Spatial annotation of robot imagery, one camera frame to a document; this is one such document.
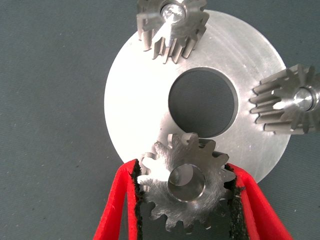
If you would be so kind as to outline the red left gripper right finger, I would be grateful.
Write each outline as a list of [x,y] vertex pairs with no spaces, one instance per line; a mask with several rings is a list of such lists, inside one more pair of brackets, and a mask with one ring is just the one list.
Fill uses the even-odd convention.
[[244,169],[226,164],[235,179],[225,184],[231,190],[228,201],[232,240],[292,240],[280,218],[268,202],[255,179]]

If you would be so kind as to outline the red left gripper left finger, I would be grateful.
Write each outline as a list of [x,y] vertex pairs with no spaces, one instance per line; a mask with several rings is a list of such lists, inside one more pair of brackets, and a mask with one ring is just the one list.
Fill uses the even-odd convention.
[[117,240],[120,235],[125,199],[127,199],[128,239],[143,238],[140,206],[143,193],[140,192],[138,176],[141,173],[137,159],[119,167],[113,179],[108,200],[94,234],[94,240]]

